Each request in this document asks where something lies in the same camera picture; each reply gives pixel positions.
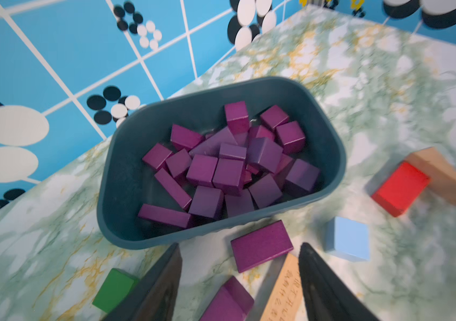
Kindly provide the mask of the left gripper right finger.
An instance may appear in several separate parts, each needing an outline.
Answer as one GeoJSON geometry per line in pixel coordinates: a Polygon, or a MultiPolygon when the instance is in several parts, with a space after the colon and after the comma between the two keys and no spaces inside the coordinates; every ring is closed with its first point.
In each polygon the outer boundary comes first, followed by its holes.
{"type": "Polygon", "coordinates": [[[309,243],[300,248],[299,269],[309,320],[377,320],[309,243]]]}

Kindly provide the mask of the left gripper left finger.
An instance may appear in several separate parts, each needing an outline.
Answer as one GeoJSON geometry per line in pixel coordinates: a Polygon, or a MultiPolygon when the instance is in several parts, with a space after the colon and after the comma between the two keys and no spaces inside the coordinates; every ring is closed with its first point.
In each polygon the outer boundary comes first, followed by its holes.
{"type": "Polygon", "coordinates": [[[105,320],[172,320],[182,272],[178,243],[172,244],[133,291],[105,320]]]}

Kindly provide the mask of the natural wood printed brick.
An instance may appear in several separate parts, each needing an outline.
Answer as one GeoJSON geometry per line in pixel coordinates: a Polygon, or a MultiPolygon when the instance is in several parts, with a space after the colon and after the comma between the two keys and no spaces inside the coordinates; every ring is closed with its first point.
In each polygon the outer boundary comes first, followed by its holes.
{"type": "Polygon", "coordinates": [[[294,321],[302,301],[299,260],[288,254],[260,321],[294,321]]]}

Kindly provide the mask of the purple tall triangle brick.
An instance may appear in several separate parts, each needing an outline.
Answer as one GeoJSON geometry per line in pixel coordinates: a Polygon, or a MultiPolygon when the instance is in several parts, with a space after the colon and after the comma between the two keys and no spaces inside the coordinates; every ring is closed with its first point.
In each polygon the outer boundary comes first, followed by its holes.
{"type": "Polygon", "coordinates": [[[232,276],[220,287],[200,321],[246,320],[254,303],[253,297],[232,276]]]}

